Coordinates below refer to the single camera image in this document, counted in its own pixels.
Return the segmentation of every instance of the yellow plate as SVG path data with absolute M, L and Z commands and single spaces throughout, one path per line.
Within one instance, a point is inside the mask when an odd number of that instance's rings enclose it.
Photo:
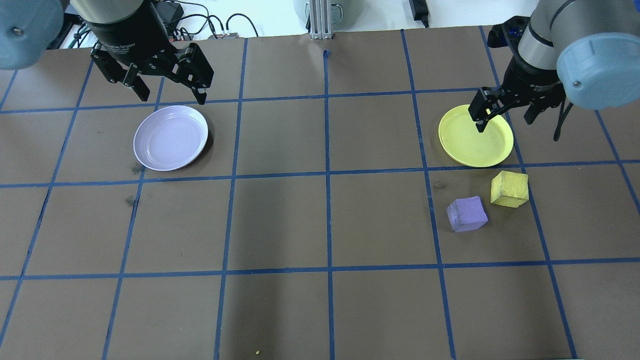
M 513 132 L 500 115 L 489 121 L 484 133 L 478 133 L 471 120 L 469 105 L 460 105 L 442 117 L 438 136 L 444 151 L 453 160 L 469 167 L 490 167 L 509 156 Z

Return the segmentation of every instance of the purple foam cube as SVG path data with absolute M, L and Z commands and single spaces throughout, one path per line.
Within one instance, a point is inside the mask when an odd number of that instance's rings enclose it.
M 454 233 L 477 230 L 489 221 L 480 196 L 454 200 L 447 208 L 447 215 Z

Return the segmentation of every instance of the grid line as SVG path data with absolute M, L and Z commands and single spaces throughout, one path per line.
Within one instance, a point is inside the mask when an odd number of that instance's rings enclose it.
M 326 266 L 327 299 L 329 309 L 329 358 L 335 360 L 335 331 L 333 326 L 333 245 L 331 227 L 331 143 L 329 138 L 329 61 L 331 51 L 323 51 L 324 72 L 324 168 L 326 176 Z
M 18 75 L 18 70 L 13 71 L 13 75 L 11 75 L 11 80 L 9 80 L 6 90 L 4 91 L 4 95 L 2 96 L 2 101 L 0 101 L 0 110 L 2 110 L 4 103 L 6 102 L 6 98 L 9 97 L 9 90 L 11 90 L 11 86 L 13 86 L 13 82 L 15 81 L 15 77 L 17 75 Z
M 158 95 L 156 97 L 156 103 L 154 105 L 154 111 L 157 111 L 160 107 L 160 96 L 162 96 L 162 90 L 164 87 L 164 78 L 160 79 L 160 85 L 158 86 Z M 133 228 L 136 223 L 136 215 L 138 214 L 138 206 L 140 205 L 140 195 L 142 194 L 142 186 L 145 184 L 145 173 L 147 168 L 142 165 L 140 170 L 140 178 L 138 179 L 138 191 L 136 192 L 136 199 L 133 202 L 131 209 L 131 219 L 129 221 L 129 228 L 127 230 L 127 239 L 125 241 L 124 250 L 122 252 L 122 262 L 120 263 L 120 275 L 124 274 L 127 266 L 127 258 L 129 257 L 129 247 L 131 246 L 131 237 L 133 236 Z M 111 306 L 111 315 L 109 316 L 109 325 L 107 326 L 107 335 L 104 338 L 104 347 L 102 348 L 102 360 L 107 359 L 109 353 L 109 345 L 111 344 L 111 335 L 113 333 L 113 324 L 115 322 L 116 313 L 118 311 L 118 303 L 120 301 L 120 292 L 122 290 L 122 281 L 124 277 L 118 277 L 118 284 L 116 285 L 116 291 L 113 295 L 113 305 Z
M 4 337 L 6 336 L 7 328 L 9 327 L 9 323 L 11 321 L 11 315 L 13 313 L 13 309 L 15 307 L 15 303 L 18 299 L 18 294 L 20 293 L 20 288 L 22 287 L 22 282 L 24 280 L 24 276 L 26 274 L 27 267 L 29 266 L 29 261 L 31 260 L 31 255 L 33 253 L 33 248 L 35 247 L 36 240 L 38 238 L 38 233 L 40 232 L 40 226 L 42 225 L 42 219 L 44 217 L 44 213 L 47 209 L 47 205 L 49 203 L 49 199 L 51 198 L 51 192 L 53 190 L 53 184 L 56 181 L 56 176 L 58 176 L 58 171 L 60 170 L 60 164 L 62 163 L 62 157 L 65 155 L 65 150 L 67 149 L 67 144 L 69 141 L 69 137 L 71 135 L 71 130 L 73 129 L 74 123 L 76 122 L 76 115 L 78 113 L 78 107 L 80 107 L 80 102 L 82 101 L 82 96 L 84 95 L 84 91 L 86 90 L 86 84 L 89 81 L 89 75 L 91 75 L 91 68 L 93 67 L 93 60 L 89 62 L 89 66 L 86 71 L 86 75 L 84 77 L 84 83 L 82 85 L 82 89 L 80 90 L 80 94 L 78 95 L 78 100 L 76 102 L 76 107 L 73 115 L 71 116 L 71 120 L 69 121 L 69 125 L 67 128 L 67 132 L 65 135 L 65 139 L 62 142 L 62 147 L 60 149 L 60 154 L 58 155 L 58 161 L 56 162 L 56 167 L 53 170 L 53 175 L 51 175 L 51 182 L 49 183 L 49 187 L 47 189 L 47 195 L 44 198 L 42 208 L 40 210 L 40 215 L 38 216 L 38 220 L 36 222 L 36 226 L 33 230 L 33 235 L 31 237 L 31 241 L 29 243 L 29 249 L 27 250 L 27 255 L 24 259 L 24 263 L 22 264 L 22 270 L 20 271 L 20 277 L 18 278 L 18 282 L 15 285 L 15 290 L 13 291 L 13 297 L 11 299 L 11 303 L 9 305 L 9 310 L 7 310 L 6 317 L 4 318 L 4 324 L 2 327 L 2 331 L 0 332 L 0 347 L 4 343 Z M 12 80 L 15 79 L 17 71 L 13 73 Z
M 416 90 L 416 94 L 430 94 L 430 93 L 442 93 L 442 92 L 468 92 L 475 91 L 475 88 L 441 88 L 441 89 L 422 89 Z M 412 92 L 409 90 L 403 91 L 388 91 L 388 92 L 354 92 L 354 93 L 340 93 L 340 94 L 318 94 L 318 95 L 297 95 L 297 96 L 278 96 L 278 97 L 249 97 L 242 99 L 243 102 L 255 102 L 255 101 L 283 101 L 283 100 L 304 100 L 304 99 L 324 99 L 325 97 L 363 97 L 363 96 L 384 96 L 384 95 L 409 95 Z M 224 102 L 239 102 L 240 99 L 215 99 L 207 100 L 206 104 L 219 104 Z M 160 106 L 170 105 L 196 105 L 196 101 L 168 101 L 168 102 L 144 102 L 140 104 L 120 104 L 120 105 L 99 105 L 99 106 L 80 106 L 78 110 L 105 110 L 115 108 L 145 108 L 152 107 L 156 104 Z M 76 108 L 42 108 L 42 109 L 24 109 L 24 110 L 2 110 L 0 114 L 16 114 L 16 113 L 43 113 L 54 111 L 72 111 Z
M 613 152 L 613 156 L 616 158 L 615 164 L 617 164 L 620 167 L 620 171 L 622 172 L 622 177 L 624 177 L 625 183 L 627 184 L 627 188 L 629 189 L 629 193 L 631 194 L 631 198 L 633 199 L 634 204 L 636 205 L 636 210 L 640 214 L 640 201 L 638 201 L 638 196 L 636 195 L 636 192 L 634 191 L 633 185 L 631 185 L 631 180 L 629 179 L 629 175 L 627 174 L 627 170 L 625 169 L 624 165 L 622 165 L 623 163 L 620 160 L 620 155 L 618 154 L 618 150 L 616 149 L 616 146 L 613 144 L 613 140 L 611 139 L 611 135 L 609 134 L 609 131 L 607 130 L 607 126 L 604 124 L 604 120 L 602 120 L 602 116 L 600 115 L 600 112 L 598 110 L 596 110 L 595 113 L 596 113 L 596 117 L 598 118 L 598 122 L 600 123 L 600 126 L 602 127 L 602 131 L 604 132 L 604 135 L 606 136 L 607 141 L 609 142 L 609 146 L 611 147 L 611 151 Z
M 236 172 L 238 164 L 238 147 L 240 144 L 240 121 L 242 119 L 242 103 L 244 94 L 244 73 L 246 70 L 246 51 L 248 39 L 244 40 L 244 48 L 242 55 L 242 70 L 240 72 L 240 90 L 238 91 L 238 109 L 236 118 L 236 142 L 234 145 L 234 164 L 231 173 L 231 186 L 229 188 L 229 207 L 227 210 L 227 232 L 225 233 L 225 251 L 222 259 L 222 273 L 220 277 L 220 295 L 218 297 L 218 318 L 216 321 L 216 334 L 213 348 L 213 359 L 220 358 L 220 338 L 222 333 L 222 316 L 223 307 L 225 305 L 225 288 L 227 285 L 227 266 L 229 262 L 229 243 L 231 237 L 231 219 L 234 209 L 234 194 L 236 190 Z
M 622 164 L 636 164 L 640 163 L 640 160 L 621 160 Z M 618 164 L 615 160 L 604 160 L 604 161 L 565 161 L 559 163 L 529 163 L 529 164 L 500 164 L 495 165 L 492 169 L 500 169 L 500 168 L 521 168 L 524 166 L 525 168 L 536 168 L 536 167 L 571 167 L 571 166 L 597 166 L 597 165 L 616 165 Z M 474 168 L 470 168 L 467 166 L 446 166 L 446 167 L 427 167 L 427 171 L 452 171 L 452 170 L 472 170 Z M 422 172 L 424 171 L 424 167 L 414 167 L 414 168 L 370 168 L 370 169 L 360 169 L 360 170 L 332 170 L 330 171 L 331 175 L 357 175 L 357 174 L 380 174 L 380 173 L 390 173 L 390 172 Z M 246 175 L 236 175 L 236 179 L 264 179 L 264 178 L 272 178 L 272 177 L 300 177 L 300 176 L 324 176 L 326 172 L 324 171 L 315 171 L 315 172 L 281 172 L 274 174 L 246 174 Z M 213 181 L 213 180 L 230 180 L 232 178 L 231 175 L 222 175 L 222 176 L 194 176 L 194 177 L 157 177 L 151 179 L 144 179 L 144 183 L 163 183 L 163 182 L 175 182 L 175 181 Z M 120 180 L 120 181 L 77 181 L 77 182 L 62 182 L 62 183 L 53 183 L 53 187 L 59 186 L 114 186 L 114 185 L 128 185 L 128 184 L 137 184 L 139 180 Z M 25 184 L 0 184 L 0 189 L 2 188 L 45 188 L 48 187 L 50 183 L 25 183 Z
M 593 258 L 593 259 L 558 259 L 551 260 L 553 265 L 594 265 L 594 264 L 624 264 L 640 263 L 640 258 Z M 546 260 L 530 261 L 493 261 L 480 263 L 443 263 L 432 264 L 394 264 L 394 265 L 346 265 L 332 266 L 332 272 L 353 271 L 385 271 L 385 270 L 425 270 L 439 267 L 455 268 L 498 268 L 498 267 L 523 267 L 545 266 Z M 311 267 L 287 267 L 287 268 L 255 268 L 244 270 L 227 270 L 227 275 L 256 275 L 256 274 L 297 274 L 297 273 L 322 273 L 329 271 L 327 266 Z M 25 275 L 23 280 L 62 280 L 62 279 L 118 279 L 118 278 L 144 278 L 144 277 L 197 277 L 222 275 L 222 270 L 197 270 L 185 272 L 130 272 L 130 273 L 103 273 L 103 274 L 53 274 L 53 275 Z M 19 276 L 0 276 L 0 281 L 15 281 Z
M 495 64 L 493 62 L 493 57 L 491 56 L 491 51 L 489 50 L 489 46 L 487 44 L 487 38 L 486 35 L 484 33 L 484 29 L 482 26 L 478 26 L 478 29 L 480 30 L 480 35 L 482 38 L 482 42 L 484 45 L 484 50 L 486 51 L 486 55 L 487 58 L 489 59 L 489 65 L 491 66 L 491 71 L 493 73 L 493 78 L 495 80 L 495 84 L 496 86 L 500 86 L 500 80 L 498 78 L 498 73 L 495 70 Z M 505 113 L 506 116 L 506 120 L 507 123 L 509 124 L 510 128 L 513 131 L 513 125 L 511 123 L 511 117 L 509 116 L 509 113 Z M 516 155 L 518 156 L 518 162 L 520 164 L 520 170 L 522 171 L 523 174 L 527 173 L 527 167 L 524 166 L 524 160 L 522 159 L 522 153 L 520 152 L 520 146 L 518 145 L 518 140 L 516 138 L 515 132 L 513 134 L 513 147 L 516 151 Z M 564 327 L 564 334 L 566 336 L 566 340 L 567 340 L 567 344 L 569 346 L 569 351 L 571 352 L 571 356 L 574 359 L 577 359 L 577 353 L 575 350 L 575 345 L 573 343 L 573 337 L 571 335 L 571 329 L 569 328 L 569 322 L 566 318 L 566 314 L 564 312 L 564 304 L 562 301 L 562 296 L 560 295 L 560 289 L 556 280 L 556 273 L 554 272 L 554 266 L 551 263 L 551 257 L 549 254 L 549 249 L 547 247 L 547 240 L 545 239 L 545 233 L 542 229 L 542 223 L 540 222 L 540 216 L 538 214 L 538 208 L 536 207 L 536 201 L 535 198 L 533 196 L 533 191 L 531 189 L 531 185 L 528 184 L 527 185 L 528 189 L 529 189 L 529 202 L 531 203 L 531 209 L 533 212 L 533 218 L 536 222 L 536 227 L 538 228 L 538 235 L 540 237 L 540 244 L 542 246 L 542 251 L 545 255 L 545 263 L 547 264 L 547 268 L 549 271 L 549 277 L 551 280 L 551 285 L 553 287 L 554 290 L 554 294 L 556 296 L 556 303 L 558 306 L 558 311 L 560 312 L 560 318 Z
M 449 312 L 449 298 L 447 297 L 447 285 L 444 278 L 444 268 L 442 266 L 442 255 L 440 253 L 440 242 L 438 239 L 438 226 L 436 224 L 436 215 L 433 208 L 433 198 L 431 196 L 431 181 L 429 180 L 429 167 L 427 164 L 427 157 L 424 153 L 424 141 L 422 138 L 422 128 L 420 125 L 420 113 L 418 111 L 418 100 L 415 92 L 415 82 L 413 80 L 413 69 L 411 68 L 411 58 L 409 57 L 409 48 L 406 44 L 406 37 L 404 30 L 400 30 L 400 36 L 402 37 L 402 43 L 404 47 L 404 57 L 406 58 L 406 67 L 409 75 L 409 82 L 411 83 L 411 95 L 413 100 L 413 114 L 415 117 L 415 127 L 417 130 L 418 143 L 420 145 L 420 156 L 422 158 L 422 166 L 424 168 L 424 182 L 427 191 L 427 201 L 429 203 L 429 215 L 431 217 L 431 232 L 433 233 L 433 245 L 436 252 L 436 261 L 438 268 L 438 278 L 440 280 L 440 292 L 442 294 L 442 307 L 444 311 L 444 320 L 447 327 L 447 337 L 449 339 L 449 352 L 451 358 L 456 360 L 456 347 L 453 340 L 453 329 L 451 327 L 451 314 Z

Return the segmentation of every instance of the black wire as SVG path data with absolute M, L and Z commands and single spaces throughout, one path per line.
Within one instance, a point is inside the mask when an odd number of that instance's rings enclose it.
M 204 30 L 204 27 L 205 27 L 206 25 L 209 25 L 209 29 L 211 29 L 211 33 L 213 34 L 213 37 L 214 37 L 214 38 L 218 38 L 218 37 L 216 36 L 216 29 L 215 29 L 215 27 L 213 26 L 213 23 L 211 22 L 211 19 L 210 19 L 210 17 L 214 17 L 214 16 L 215 16 L 215 15 L 210 15 L 210 16 L 208 17 L 208 16 L 206 16 L 206 15 L 202 15 L 201 13 L 193 13 L 193 14 L 191 14 L 191 15 L 187 15 L 187 16 L 185 16 L 185 17 L 181 17 L 181 18 L 179 18 L 179 19 L 177 19 L 177 20 L 173 20 L 173 21 L 170 21 L 170 22 L 166 22 L 164 25 L 165 25 L 165 26 L 167 26 L 167 25 L 170 25 L 170 24 L 173 24 L 173 23 L 179 22 L 179 21 L 181 21 L 181 20 L 188 19 L 188 18 L 190 18 L 190 17 L 203 17 L 203 18 L 207 19 L 207 21 L 206 21 L 204 24 L 202 24 L 202 26 L 200 27 L 200 29 L 199 29 L 198 31 L 196 31 L 195 33 L 189 33 L 189 34 L 190 34 L 190 35 L 197 35 L 197 34 L 201 33 L 201 32 L 202 32 L 202 30 Z
M 554 141 L 558 141 L 560 139 L 560 131 L 562 129 L 562 125 L 564 124 L 564 120 L 567 115 L 569 115 L 569 111 L 573 107 L 573 103 L 570 101 L 569 105 L 567 105 L 566 109 L 564 108 L 564 102 L 566 98 L 562 100 L 562 105 L 560 105 L 560 116 L 558 116 L 558 125 L 556 126 L 556 131 L 554 132 Z
M 251 21 L 251 19 L 249 19 L 249 16 L 243 14 L 243 13 L 235 13 L 233 15 L 231 15 L 228 19 L 227 19 L 227 31 L 229 30 L 229 20 L 231 20 L 232 17 L 234 16 L 242 16 L 245 19 L 249 20 L 249 23 L 251 24 L 251 27 L 253 28 L 254 32 L 255 32 L 255 37 L 260 37 L 260 35 L 258 35 L 258 31 L 255 29 L 255 25 L 253 25 L 253 21 Z
M 220 22 L 220 29 L 221 29 L 221 30 L 224 30 L 224 29 L 225 29 L 225 28 L 222 26 L 222 21 L 220 21 L 220 19 L 219 19 L 217 16 L 215 16 L 215 15 L 210 15 L 210 14 L 209 14 L 209 8 L 208 8 L 208 7 L 206 7 L 206 6 L 204 6 L 203 4 L 198 4 L 198 3 L 189 3 L 189 2 L 187 2 L 187 1 L 179 1 L 179 0 L 162 0 L 162 1 L 164 1 L 164 2 L 166 2 L 166 3 L 179 3 L 179 4 L 197 5 L 197 6 L 200 6 L 200 7 L 204 8 L 204 10 L 207 12 L 207 24 L 209 25 L 209 29 L 211 30 L 211 33 L 213 34 L 214 38 L 218 38 L 218 37 L 216 36 L 216 30 L 215 30 L 215 28 L 213 27 L 213 23 L 212 23 L 212 22 L 211 22 L 211 20 L 210 20 L 210 18 L 211 18 L 211 17 L 215 17 L 216 19 L 218 19 L 218 21 Z
M 191 40 L 191 33 L 188 32 L 185 28 L 180 28 L 180 36 L 182 37 L 183 41 L 186 40 L 185 35 L 189 38 L 189 40 Z
M 91 30 L 86 30 L 84 32 L 82 32 L 81 35 L 83 35 L 83 37 L 78 40 L 78 49 L 80 48 L 80 45 L 82 45 L 82 42 L 86 39 L 87 36 L 89 36 L 89 33 L 91 32 Z
M 212 17 L 216 18 L 216 20 L 220 23 L 220 29 L 224 31 L 225 27 L 222 25 L 222 20 L 220 20 L 219 17 L 215 16 L 215 15 L 209 15 L 209 18 L 211 19 Z

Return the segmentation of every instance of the plate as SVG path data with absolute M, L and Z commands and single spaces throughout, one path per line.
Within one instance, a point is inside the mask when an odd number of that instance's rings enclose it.
M 438 136 L 453 160 L 469 167 L 491 167 L 504 161 L 513 148 L 513 132 L 500 115 L 478 133 L 468 112 L 469 105 L 449 110 L 440 121 Z
M 157 171 L 184 167 L 198 157 L 209 127 L 189 106 L 167 106 L 149 115 L 133 136 L 133 153 L 142 165 Z

